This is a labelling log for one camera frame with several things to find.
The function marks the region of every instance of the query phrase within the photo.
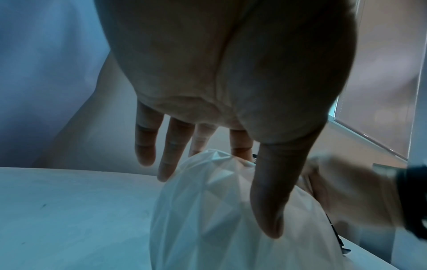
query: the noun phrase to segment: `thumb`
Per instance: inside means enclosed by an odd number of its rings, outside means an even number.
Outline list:
[[[283,234],[285,205],[322,129],[293,141],[259,147],[250,201],[258,225],[271,238]]]

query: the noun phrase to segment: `black wristband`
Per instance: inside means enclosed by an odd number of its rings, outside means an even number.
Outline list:
[[[406,229],[418,238],[427,239],[427,167],[398,172],[397,188]]]

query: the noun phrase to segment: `faceted white object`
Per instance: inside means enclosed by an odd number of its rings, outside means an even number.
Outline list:
[[[150,231],[153,270],[341,270],[338,240],[321,206],[295,187],[276,240],[258,227],[249,201],[255,164],[207,150],[163,187]]]

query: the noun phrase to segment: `blurred hand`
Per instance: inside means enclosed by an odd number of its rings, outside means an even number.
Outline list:
[[[394,178],[332,155],[310,157],[301,176],[305,183],[300,181],[298,186],[311,193],[334,221],[382,227],[404,225]]]
[[[261,143],[251,203],[267,235],[283,232],[283,207],[355,52],[346,0],[96,0],[104,32],[138,97],[136,153],[155,160],[171,116],[158,179],[174,172],[193,137],[201,152],[218,126],[231,153]]]

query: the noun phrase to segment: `white table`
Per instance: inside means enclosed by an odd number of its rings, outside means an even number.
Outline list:
[[[149,270],[153,176],[0,168],[1,270]],[[352,270],[395,270],[343,239]]]

